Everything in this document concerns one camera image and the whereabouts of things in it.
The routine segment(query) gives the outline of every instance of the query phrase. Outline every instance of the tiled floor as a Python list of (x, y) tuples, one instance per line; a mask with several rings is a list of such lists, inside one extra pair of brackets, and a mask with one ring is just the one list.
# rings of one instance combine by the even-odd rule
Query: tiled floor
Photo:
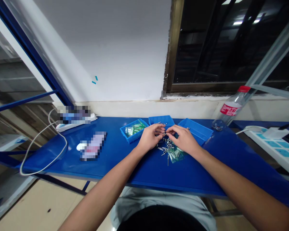
[[(60, 180), (82, 189), (83, 180), (58, 177)], [(90, 182), (86, 191), (95, 183)], [(0, 231), (56, 231), (83, 196), (39, 180), (0, 220)], [(233, 209), (229, 201), (215, 200), (219, 210)], [(216, 218), (217, 228), (223, 230), (253, 231), (255, 228), (244, 218)], [(98, 231), (114, 231), (110, 216), (105, 218)]]

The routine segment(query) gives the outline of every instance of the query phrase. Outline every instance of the power cord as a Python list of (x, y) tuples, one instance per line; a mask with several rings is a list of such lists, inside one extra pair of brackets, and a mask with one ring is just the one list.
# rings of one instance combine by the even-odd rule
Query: power cord
[(260, 129), (259, 127), (257, 127), (257, 126), (251, 126), (251, 127), (249, 127), (249, 128), (246, 128), (246, 129), (243, 129), (242, 131), (237, 132), (236, 135), (237, 135), (237, 134), (240, 134), (240, 133), (242, 133), (242, 132), (250, 131), (250, 130), (256, 132), (256, 131), (258, 131), (258, 130), (260, 131), (261, 129)]
[[(48, 122), (49, 122), (49, 125), (48, 125), (46, 128), (44, 128), (42, 131), (40, 131), (40, 132), (36, 135), (36, 137), (34, 137), (34, 139), (31, 141), (31, 144), (29, 145), (29, 147), (28, 147), (28, 149), (27, 149), (27, 152), (26, 152), (26, 155), (25, 155), (25, 157), (23, 158), (22, 164), (20, 165), (20, 168), (19, 168), (20, 175), (28, 176), (28, 175), (34, 175), (34, 174), (37, 174), (37, 173), (40, 173), (40, 172), (44, 171), (44, 170), (45, 170), (46, 168), (48, 168), (53, 162), (55, 162), (56, 159), (59, 158), (59, 156), (63, 153), (64, 149), (66, 148), (66, 146), (67, 146), (67, 140), (66, 140), (66, 138), (65, 138), (60, 132), (58, 132), (58, 130), (54, 127), (53, 124), (55, 124), (56, 122), (53, 122), (53, 123), (50, 122), (50, 114), (52, 113), (53, 110), (55, 110), (55, 108), (52, 109), (52, 110), (49, 112), (49, 114), (48, 114)], [(41, 170), (39, 170), (39, 171), (37, 171), (37, 172), (35, 172), (35, 173), (23, 173), (23, 171), (22, 171), (23, 164), (24, 164), (25, 161), (26, 161), (26, 158), (27, 158), (27, 156), (28, 156), (28, 153), (29, 153), (29, 151), (30, 151), (30, 148), (31, 148), (33, 142), (35, 141), (35, 139), (36, 139), (43, 131), (45, 131), (45, 130), (46, 130), (47, 128), (49, 128), (50, 126), (52, 126), (52, 127), (56, 130), (56, 132), (57, 132), (60, 136), (62, 136), (62, 137), (64, 138), (64, 140), (65, 140), (65, 145), (64, 145), (62, 151), (61, 151), (61, 152), (59, 153), (59, 155), (58, 155), (53, 161), (51, 161), (45, 168), (43, 168), (43, 169), (41, 169)]]
[(278, 130), (284, 130), (284, 129), (288, 128), (288, 127), (289, 127), (289, 124), (286, 124), (284, 126), (281, 126)]

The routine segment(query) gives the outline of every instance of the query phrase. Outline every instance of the windowsill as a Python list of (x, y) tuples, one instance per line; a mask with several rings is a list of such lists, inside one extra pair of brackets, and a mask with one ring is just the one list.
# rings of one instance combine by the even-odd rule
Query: windowsill
[[(167, 99), (180, 99), (180, 100), (212, 100), (212, 101), (219, 101), (219, 100), (226, 100), (230, 96), (234, 94), (230, 93), (167, 93), (166, 97), (161, 98), (161, 100)], [(251, 100), (289, 100), (285, 97), (275, 96), (272, 94), (258, 94), (254, 95)]]

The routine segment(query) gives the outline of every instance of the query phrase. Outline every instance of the person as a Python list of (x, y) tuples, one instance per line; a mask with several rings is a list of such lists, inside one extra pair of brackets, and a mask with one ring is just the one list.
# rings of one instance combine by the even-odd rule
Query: person
[[(164, 127), (153, 124), (145, 128), (138, 145), (88, 192), (59, 230), (97, 230), (111, 208), (112, 222), (117, 223), (118, 231), (216, 230), (214, 218), (199, 197), (124, 189), (142, 157), (165, 136)], [(188, 129), (174, 125), (166, 134), (209, 172), (257, 230), (289, 231), (287, 206), (201, 148)]]

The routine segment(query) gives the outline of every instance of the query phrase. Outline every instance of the window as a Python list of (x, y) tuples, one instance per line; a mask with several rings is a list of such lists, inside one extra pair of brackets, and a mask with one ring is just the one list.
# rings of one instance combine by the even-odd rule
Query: window
[[(166, 93), (232, 94), (289, 22), (289, 1), (173, 0)], [(289, 52), (264, 86), (289, 90)]]

